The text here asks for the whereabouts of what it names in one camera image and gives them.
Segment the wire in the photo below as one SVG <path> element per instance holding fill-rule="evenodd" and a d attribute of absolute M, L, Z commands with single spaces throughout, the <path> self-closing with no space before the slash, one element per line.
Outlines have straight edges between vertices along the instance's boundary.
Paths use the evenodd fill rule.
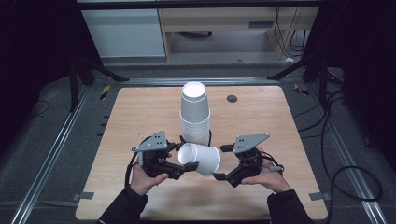
<path fill-rule="evenodd" d="M 294 116 L 293 118 L 296 119 L 296 118 L 300 117 L 301 115 L 306 114 L 306 113 L 308 113 L 309 111 L 311 111 L 311 110 L 317 108 L 318 106 L 319 106 L 319 105 L 315 105 L 314 107 L 305 110 L 304 112 L 302 112 L 302 113 L 300 113 L 300 114 Z"/>
<path fill-rule="evenodd" d="M 332 98 L 334 97 L 334 95 L 336 95 L 336 94 L 338 94 L 340 92 L 341 91 L 336 91 L 335 93 L 333 93 L 332 94 Z M 326 102 L 326 108 L 330 108 L 330 105 L 333 103 L 332 102 L 332 98 L 331 97 L 328 98 L 328 101 Z M 325 113 L 323 114 L 323 116 L 320 118 L 320 120 L 318 120 L 316 123 L 314 123 L 314 124 L 312 124 L 312 125 L 310 125 L 310 126 L 308 126 L 306 128 L 298 130 L 298 132 L 301 133 L 301 132 L 310 130 L 312 128 L 315 128 L 316 126 L 318 126 L 326 118 L 326 116 L 328 115 L 328 112 L 329 112 L 329 110 L 326 110 Z"/>
<path fill-rule="evenodd" d="M 286 56 L 288 56 L 288 57 L 292 57 L 292 58 L 293 58 L 293 57 L 298 57 L 298 56 L 300 56 L 300 55 L 294 55 L 294 54 L 288 53 L 287 48 L 286 48 L 286 45 L 285 45 L 285 41 L 283 40 L 282 33 L 280 32 L 280 26 L 279 26 L 278 20 L 279 20 L 279 7 L 276 7 L 276 22 L 275 22 L 275 26 L 274 26 L 274 36 L 275 36 L 275 40 L 276 40 L 277 44 L 280 46 L 280 49 L 282 50 L 282 53 L 283 53 L 284 55 L 286 55 Z M 277 39 L 277 36 L 276 36 L 276 28 L 277 28 L 277 30 L 279 31 L 280 39 L 282 40 L 282 42 L 280 42 L 280 41 Z"/>
<path fill-rule="evenodd" d="M 46 103 L 46 104 L 47 104 L 47 108 L 45 108 L 43 112 L 40 112 L 40 113 L 38 113 L 38 114 L 34 114 L 34 115 L 29 116 L 29 118 L 33 118 L 33 117 L 37 117 L 37 116 L 43 115 L 43 114 L 46 113 L 47 110 L 49 110 L 49 108 L 50 108 L 50 103 L 49 103 L 48 101 L 37 101 L 37 102 Z"/>

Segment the wooden table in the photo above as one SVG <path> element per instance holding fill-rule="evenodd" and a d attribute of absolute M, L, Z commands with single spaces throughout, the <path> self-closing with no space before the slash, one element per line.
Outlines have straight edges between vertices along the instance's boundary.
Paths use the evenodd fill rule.
<path fill-rule="evenodd" d="M 211 146 L 232 144 L 237 135 L 269 133 L 260 144 L 286 168 L 284 176 L 296 189 L 313 219 L 323 219 L 327 210 L 322 200 L 311 201 L 319 192 L 303 144 L 281 88 L 276 86 L 206 87 L 211 109 Z M 237 96 L 229 103 L 227 96 Z M 179 109 L 181 87 L 121 89 L 97 151 L 81 199 L 78 219 L 98 219 L 123 189 L 125 169 L 136 147 L 147 136 L 164 130 L 169 141 L 181 134 Z M 170 162 L 178 163 L 173 151 Z M 228 174 L 237 164 L 232 152 L 220 153 L 218 172 Z M 266 198 L 272 192 L 263 186 L 238 186 L 227 181 L 185 173 L 179 180 L 167 179 L 148 193 L 142 219 L 149 220 L 251 220 L 269 219 Z"/>

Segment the black cable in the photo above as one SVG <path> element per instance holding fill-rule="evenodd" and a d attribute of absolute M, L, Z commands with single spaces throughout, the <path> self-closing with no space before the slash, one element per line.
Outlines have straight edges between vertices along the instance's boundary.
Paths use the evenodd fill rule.
<path fill-rule="evenodd" d="M 137 152 L 134 153 L 134 155 L 131 158 L 131 161 L 129 162 L 128 166 L 126 167 L 126 172 L 125 172 L 125 181 L 124 181 L 124 187 L 128 187 L 129 185 L 129 178 L 131 176 L 131 171 L 132 167 L 135 165 L 134 160 L 136 159 Z"/>
<path fill-rule="evenodd" d="M 301 115 L 306 114 L 306 113 L 308 113 L 309 111 L 311 111 L 311 110 L 317 108 L 318 106 L 319 106 L 319 105 L 315 105 L 314 107 L 305 110 L 304 112 L 302 112 L 302 113 L 300 113 L 300 114 L 294 116 L 293 118 L 296 119 L 296 118 L 300 117 Z"/>
<path fill-rule="evenodd" d="M 286 45 L 285 45 L 285 41 L 283 40 L 282 33 L 280 32 L 280 26 L 279 26 L 278 19 L 279 19 L 279 7 L 276 7 L 276 22 L 275 22 L 275 26 L 274 26 L 274 36 L 275 36 L 275 40 L 276 40 L 277 44 L 280 46 L 280 49 L 282 50 L 282 53 L 284 55 L 286 55 L 288 57 L 292 57 L 292 58 L 298 57 L 299 55 L 293 55 L 293 54 L 288 53 Z M 280 35 L 282 42 L 279 42 L 279 40 L 277 39 L 276 28 L 279 31 L 279 35 Z"/>
<path fill-rule="evenodd" d="M 293 45 L 293 38 L 295 37 L 298 40 L 298 30 L 294 30 L 293 34 L 291 35 L 291 39 L 290 39 L 290 49 L 292 49 L 293 51 L 297 51 L 297 52 L 304 52 L 304 48 L 305 48 L 305 34 L 306 34 L 306 30 L 304 30 L 304 37 L 303 37 L 303 44 L 302 45 Z"/>
<path fill-rule="evenodd" d="M 329 97 L 327 99 L 325 108 L 330 108 L 331 104 L 333 103 L 332 98 L 338 93 L 341 93 L 341 91 L 336 91 L 336 92 L 332 93 L 331 97 Z M 306 128 L 300 129 L 300 130 L 298 130 L 298 132 L 301 133 L 301 132 L 307 131 L 309 129 L 312 129 L 312 128 L 315 128 L 316 126 L 318 126 L 326 118 L 326 116 L 328 115 L 329 110 L 330 109 L 325 110 L 323 116 L 316 123 L 314 123 L 314 124 L 312 124 L 312 125 L 310 125 L 310 126 L 308 126 Z"/>
<path fill-rule="evenodd" d="M 37 102 L 46 103 L 46 104 L 47 104 L 47 108 L 45 108 L 43 112 L 40 112 L 40 113 L 38 113 L 38 114 L 34 114 L 34 115 L 29 116 L 29 118 L 33 118 L 33 117 L 37 117 L 37 116 L 43 115 L 43 114 L 46 113 L 47 110 L 49 110 L 49 108 L 50 108 L 50 103 L 49 103 L 48 101 L 37 101 Z"/>

